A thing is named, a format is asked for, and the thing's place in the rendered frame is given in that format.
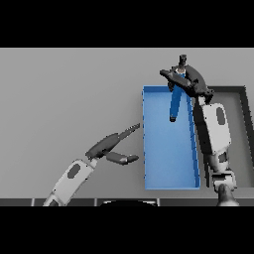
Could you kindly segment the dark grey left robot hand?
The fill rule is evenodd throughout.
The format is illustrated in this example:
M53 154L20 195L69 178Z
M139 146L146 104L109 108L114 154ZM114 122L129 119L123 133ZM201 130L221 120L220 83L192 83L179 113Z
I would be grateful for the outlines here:
M93 145L86 153L85 156L89 161L93 159L101 159L106 157L106 160L118 165L128 165L133 163L139 159L137 155L122 155L116 152L113 152L113 149L125 138L127 138L130 134L135 132L140 128L140 124L135 124L122 133L113 133L102 140L98 141L95 145Z

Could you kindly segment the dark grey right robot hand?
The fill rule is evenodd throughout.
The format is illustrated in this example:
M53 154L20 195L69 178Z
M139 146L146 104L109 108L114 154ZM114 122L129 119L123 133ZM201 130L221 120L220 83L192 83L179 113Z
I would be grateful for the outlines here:
M203 97L205 104L208 104L213 97L214 91L207 87L202 75L190 65L176 65L170 70L161 69L160 75L168 81L170 91L178 86L189 97Z

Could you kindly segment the blue pipe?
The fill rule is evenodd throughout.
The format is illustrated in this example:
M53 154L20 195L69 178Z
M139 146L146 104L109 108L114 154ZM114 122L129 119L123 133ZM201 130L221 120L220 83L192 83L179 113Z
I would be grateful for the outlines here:
M179 65L174 70L174 73L179 75L180 77L186 76L186 65L187 56L180 55ZM181 96L182 96L182 89L178 87L176 84L169 83L170 92L172 93L172 100L170 106L170 121L175 122L177 120L177 116L179 113Z

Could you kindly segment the blue bin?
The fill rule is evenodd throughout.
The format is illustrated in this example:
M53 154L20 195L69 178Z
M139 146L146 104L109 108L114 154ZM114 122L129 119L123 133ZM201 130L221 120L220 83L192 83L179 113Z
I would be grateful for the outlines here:
M175 122L166 85L144 85L143 152L145 189L198 190L200 176L191 99L183 92Z

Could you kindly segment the dark grey bin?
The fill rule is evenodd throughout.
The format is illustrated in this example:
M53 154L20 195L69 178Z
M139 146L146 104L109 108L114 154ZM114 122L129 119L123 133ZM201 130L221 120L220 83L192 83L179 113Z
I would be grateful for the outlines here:
M254 188L254 129L246 89L244 86L211 86L210 89L214 94L209 103L221 103L225 109L231 136L229 165L237 187ZM205 163L204 169L209 187L212 180L207 180Z

